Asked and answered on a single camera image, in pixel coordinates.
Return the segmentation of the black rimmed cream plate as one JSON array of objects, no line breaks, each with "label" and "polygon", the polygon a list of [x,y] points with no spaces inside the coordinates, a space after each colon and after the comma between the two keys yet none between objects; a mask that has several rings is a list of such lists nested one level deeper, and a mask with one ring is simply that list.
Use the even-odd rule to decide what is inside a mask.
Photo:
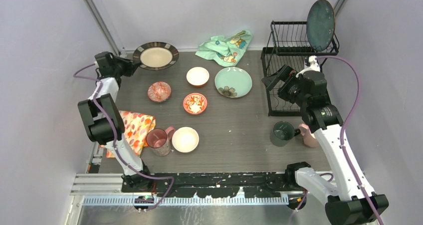
[{"label": "black rimmed cream plate", "polygon": [[166,42],[148,42],[137,47],[132,60],[146,70],[164,70],[173,66],[179,59],[179,51]]}]

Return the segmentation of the dark blue floral plate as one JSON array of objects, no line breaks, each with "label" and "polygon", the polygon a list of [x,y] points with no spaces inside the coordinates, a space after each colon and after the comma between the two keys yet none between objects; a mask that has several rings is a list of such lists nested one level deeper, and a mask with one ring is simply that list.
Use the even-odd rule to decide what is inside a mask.
[{"label": "dark blue floral plate", "polygon": [[335,33],[334,9],[329,1],[317,0],[307,16],[307,39],[317,52],[324,51]]}]

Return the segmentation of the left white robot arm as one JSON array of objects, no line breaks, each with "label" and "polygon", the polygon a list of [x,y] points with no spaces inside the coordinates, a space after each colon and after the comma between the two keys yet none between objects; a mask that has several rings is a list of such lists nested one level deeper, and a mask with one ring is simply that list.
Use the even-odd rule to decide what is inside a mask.
[{"label": "left white robot arm", "polygon": [[97,77],[93,94],[77,105],[85,132],[92,142],[104,145],[123,169],[123,184],[141,192],[153,186],[150,171],[125,138],[124,121],[115,104],[123,76],[130,77],[137,69],[133,61],[111,52],[94,56]]}]

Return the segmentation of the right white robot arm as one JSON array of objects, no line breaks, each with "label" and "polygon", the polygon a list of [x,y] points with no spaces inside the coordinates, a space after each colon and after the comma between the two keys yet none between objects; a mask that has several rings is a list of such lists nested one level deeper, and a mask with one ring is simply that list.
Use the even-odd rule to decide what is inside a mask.
[{"label": "right white robot arm", "polygon": [[297,72],[284,65],[262,78],[267,90],[278,82],[278,97],[300,108],[303,122],[309,127],[328,160],[336,184],[331,184],[306,162],[287,166],[285,185],[291,190],[304,188],[324,205],[332,225],[362,225],[377,221],[388,208],[384,194],[377,194],[355,159],[338,109],[331,104],[327,80],[319,69]]}]

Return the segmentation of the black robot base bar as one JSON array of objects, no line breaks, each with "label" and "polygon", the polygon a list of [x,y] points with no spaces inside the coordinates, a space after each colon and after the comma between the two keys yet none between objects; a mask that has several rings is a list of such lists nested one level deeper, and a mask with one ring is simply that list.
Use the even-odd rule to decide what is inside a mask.
[{"label": "black robot base bar", "polygon": [[166,198],[233,198],[243,191],[246,198],[275,198],[280,193],[304,193],[305,189],[278,172],[157,173],[158,180],[122,175],[124,193],[154,193]]}]

